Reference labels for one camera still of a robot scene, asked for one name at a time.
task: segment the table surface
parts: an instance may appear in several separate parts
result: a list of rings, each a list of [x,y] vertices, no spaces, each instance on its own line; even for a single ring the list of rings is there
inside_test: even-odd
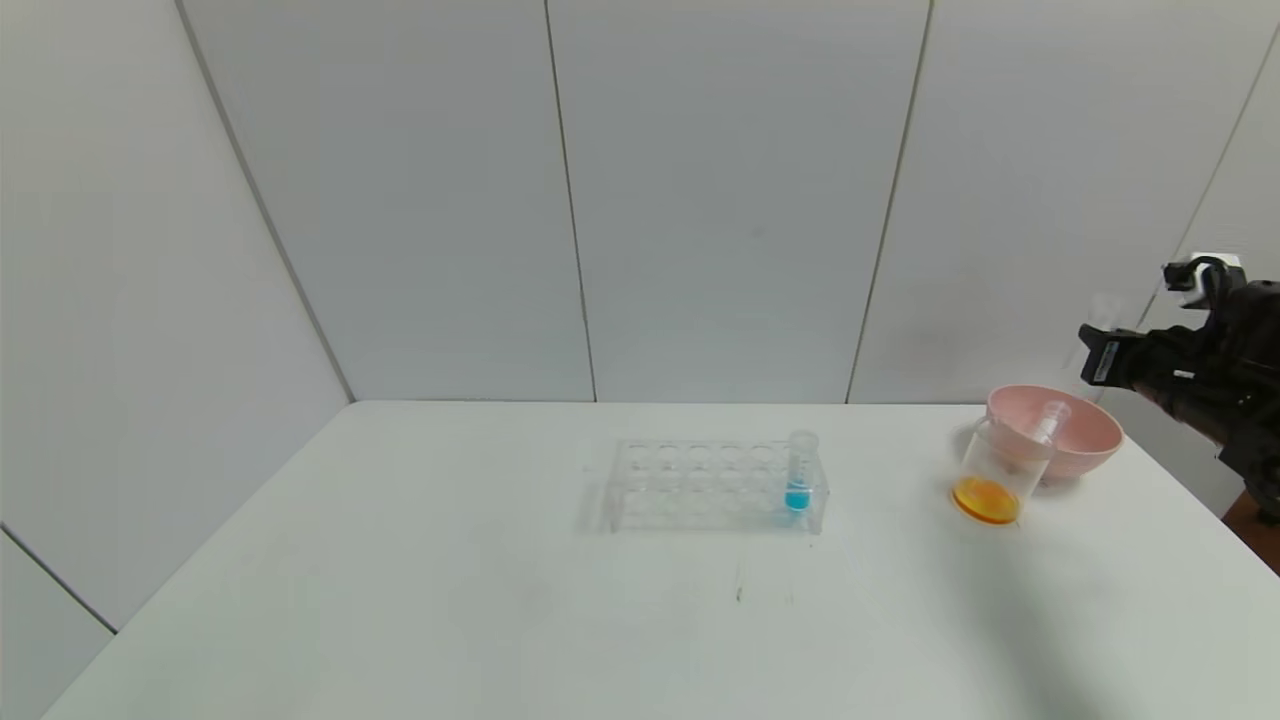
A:
[[[1280,580],[1139,447],[988,528],[978,406],[361,402],[49,720],[1275,717]],[[623,438],[822,438],[822,536],[600,529]]]

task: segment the blue liquid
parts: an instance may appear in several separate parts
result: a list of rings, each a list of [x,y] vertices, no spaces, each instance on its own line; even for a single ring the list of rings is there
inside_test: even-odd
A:
[[[795,480],[787,480],[787,496],[786,503],[788,510],[808,510],[809,509],[809,495],[812,488],[804,483],[797,483]]]

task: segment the robotic arm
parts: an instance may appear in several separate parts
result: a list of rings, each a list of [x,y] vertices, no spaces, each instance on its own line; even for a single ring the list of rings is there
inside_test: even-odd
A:
[[[1183,307],[1204,325],[1137,333],[1080,325],[1080,379],[1140,393],[1216,442],[1219,460],[1271,518],[1280,518],[1280,283],[1247,282],[1239,260],[1199,254],[1165,265]]]

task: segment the test tube rack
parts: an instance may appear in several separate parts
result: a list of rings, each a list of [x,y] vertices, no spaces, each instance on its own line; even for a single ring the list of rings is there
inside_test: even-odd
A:
[[[608,527],[819,534],[829,495],[822,464],[797,487],[787,461],[786,441],[621,441],[604,492]]]

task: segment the beaker with orange liquid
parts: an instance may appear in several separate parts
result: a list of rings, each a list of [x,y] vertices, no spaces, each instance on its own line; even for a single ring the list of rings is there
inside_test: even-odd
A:
[[[1065,402],[1053,401],[1044,405],[1030,428],[983,418],[960,464],[960,479],[951,486],[956,507],[992,525],[1018,520],[1053,457],[1055,438],[1070,416],[1071,409]]]

